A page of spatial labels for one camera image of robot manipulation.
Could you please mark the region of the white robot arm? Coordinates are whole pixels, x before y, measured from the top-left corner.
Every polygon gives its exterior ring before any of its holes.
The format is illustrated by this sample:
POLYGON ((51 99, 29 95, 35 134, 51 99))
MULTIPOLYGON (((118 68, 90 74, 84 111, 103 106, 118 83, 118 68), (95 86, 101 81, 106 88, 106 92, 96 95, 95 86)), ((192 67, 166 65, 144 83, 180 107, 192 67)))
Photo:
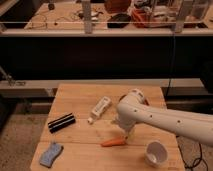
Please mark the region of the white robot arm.
POLYGON ((144 102, 144 94, 132 89, 117 104, 115 122, 126 136, 136 124, 145 123, 213 147, 213 115, 156 108, 144 102))

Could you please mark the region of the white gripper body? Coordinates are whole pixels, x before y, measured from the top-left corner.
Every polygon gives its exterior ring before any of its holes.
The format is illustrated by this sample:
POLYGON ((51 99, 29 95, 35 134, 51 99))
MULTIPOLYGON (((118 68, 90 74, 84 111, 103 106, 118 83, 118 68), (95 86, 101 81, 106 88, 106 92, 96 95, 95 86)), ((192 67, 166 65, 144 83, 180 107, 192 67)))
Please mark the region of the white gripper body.
POLYGON ((114 125, 119 126, 124 131, 124 137, 126 140, 129 140, 130 137, 134 134, 135 123, 132 124, 124 124, 121 121, 114 119, 112 121, 114 125))

